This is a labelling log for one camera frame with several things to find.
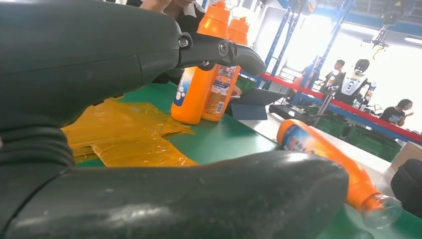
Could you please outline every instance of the yellow plastic film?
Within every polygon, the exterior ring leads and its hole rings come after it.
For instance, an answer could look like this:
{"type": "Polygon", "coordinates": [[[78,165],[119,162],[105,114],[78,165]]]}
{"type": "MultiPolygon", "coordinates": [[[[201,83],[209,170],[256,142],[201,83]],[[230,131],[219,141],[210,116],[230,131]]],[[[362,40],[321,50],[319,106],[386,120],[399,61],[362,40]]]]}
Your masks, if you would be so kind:
{"type": "Polygon", "coordinates": [[[96,154],[110,167],[196,165],[161,137],[193,133],[190,127],[149,103],[107,100],[87,108],[74,124],[62,130],[76,163],[96,154]]]}
{"type": "Polygon", "coordinates": [[[96,143],[92,148],[107,167],[197,165],[159,136],[96,143]]]}
{"type": "Polygon", "coordinates": [[[87,108],[75,123],[62,130],[72,149],[155,133],[191,133],[188,126],[181,125],[151,104],[124,104],[115,101],[105,101],[87,108]]]}

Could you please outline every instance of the cardboard box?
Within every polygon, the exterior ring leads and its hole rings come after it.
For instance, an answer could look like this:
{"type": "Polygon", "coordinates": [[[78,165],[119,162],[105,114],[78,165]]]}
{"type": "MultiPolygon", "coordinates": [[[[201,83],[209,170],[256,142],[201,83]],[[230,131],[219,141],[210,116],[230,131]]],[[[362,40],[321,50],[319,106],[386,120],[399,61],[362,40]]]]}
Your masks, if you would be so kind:
{"type": "Polygon", "coordinates": [[[393,161],[391,161],[391,167],[397,172],[399,167],[411,158],[422,161],[422,146],[412,142],[407,142],[393,161]]]}

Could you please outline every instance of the red railing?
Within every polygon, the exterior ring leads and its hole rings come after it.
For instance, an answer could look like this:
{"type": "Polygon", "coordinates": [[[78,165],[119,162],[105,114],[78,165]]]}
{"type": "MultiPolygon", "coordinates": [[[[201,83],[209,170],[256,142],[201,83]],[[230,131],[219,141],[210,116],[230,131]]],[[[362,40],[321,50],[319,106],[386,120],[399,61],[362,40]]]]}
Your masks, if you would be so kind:
{"type": "MultiPolygon", "coordinates": [[[[320,93],[320,92],[311,91],[309,89],[302,88],[302,87],[297,86],[295,84],[288,83],[288,82],[284,81],[282,78],[273,77],[273,76],[271,76],[269,74],[260,74],[259,77],[261,77],[261,78],[263,78],[265,80],[276,82],[276,83],[278,83],[280,85],[283,85],[283,86],[286,86],[286,87],[295,89],[295,90],[297,90],[299,92],[312,95],[315,98],[319,98],[320,99],[320,98],[323,97],[323,94],[320,93]]],[[[418,143],[422,143],[422,135],[419,135],[419,134],[414,133],[414,132],[407,131],[407,130],[402,129],[400,127],[397,127],[397,126],[395,126],[393,124],[390,124],[388,122],[385,122],[385,121],[383,121],[383,120],[381,120],[381,119],[379,119],[379,118],[377,118],[375,116],[372,116],[372,115],[370,115],[368,113],[365,113],[363,111],[360,111],[360,110],[358,110],[358,109],[356,109],[356,108],[354,108],[354,107],[352,107],[350,105],[347,105],[347,104],[345,104],[343,102],[340,102],[340,101],[337,101],[337,100],[332,100],[331,101],[331,104],[333,104],[333,105],[335,105],[335,106],[337,106],[337,107],[339,107],[339,108],[341,108],[341,109],[343,109],[343,110],[345,110],[345,111],[347,111],[349,113],[353,113],[353,114],[355,114],[355,115],[357,115],[357,116],[359,116],[359,117],[361,117],[363,119],[366,119],[368,121],[371,121],[373,123],[376,123],[376,124],[378,124],[378,125],[386,128],[386,129],[388,129],[388,130],[390,130],[390,131],[392,131],[392,132],[394,132],[396,134],[399,134],[399,135],[405,136],[405,137],[407,137],[409,139],[412,139],[412,141],[415,141],[415,142],[418,142],[418,143]]]]}

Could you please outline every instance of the black robotic arm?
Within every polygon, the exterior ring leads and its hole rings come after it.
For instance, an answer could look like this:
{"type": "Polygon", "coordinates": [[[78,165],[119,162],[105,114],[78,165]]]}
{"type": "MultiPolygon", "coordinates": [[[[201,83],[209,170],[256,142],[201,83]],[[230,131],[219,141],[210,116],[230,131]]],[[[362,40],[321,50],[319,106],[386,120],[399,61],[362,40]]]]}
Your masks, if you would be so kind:
{"type": "Polygon", "coordinates": [[[0,0],[0,29],[0,239],[313,239],[342,207],[346,172],[313,155],[72,167],[60,128],[86,107],[177,68],[258,74],[252,49],[97,0],[0,0]]]}

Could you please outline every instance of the green table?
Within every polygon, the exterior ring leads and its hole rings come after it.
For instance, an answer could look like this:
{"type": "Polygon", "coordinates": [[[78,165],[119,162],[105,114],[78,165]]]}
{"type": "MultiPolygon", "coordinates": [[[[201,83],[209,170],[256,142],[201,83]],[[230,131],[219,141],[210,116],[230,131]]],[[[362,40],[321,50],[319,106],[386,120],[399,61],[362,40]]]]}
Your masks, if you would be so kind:
{"type": "MultiPolygon", "coordinates": [[[[169,114],[175,93],[174,84],[152,84],[126,94],[121,101],[150,102],[169,114]]],[[[193,135],[176,135],[168,140],[187,157],[201,164],[277,149],[276,143],[229,116],[224,116],[220,123],[202,121],[192,129],[195,131],[193,135]]],[[[96,159],[78,166],[104,165],[96,159]]],[[[372,230],[363,225],[355,210],[345,205],[317,239],[422,239],[422,220],[404,212],[393,226],[372,230]]]]}

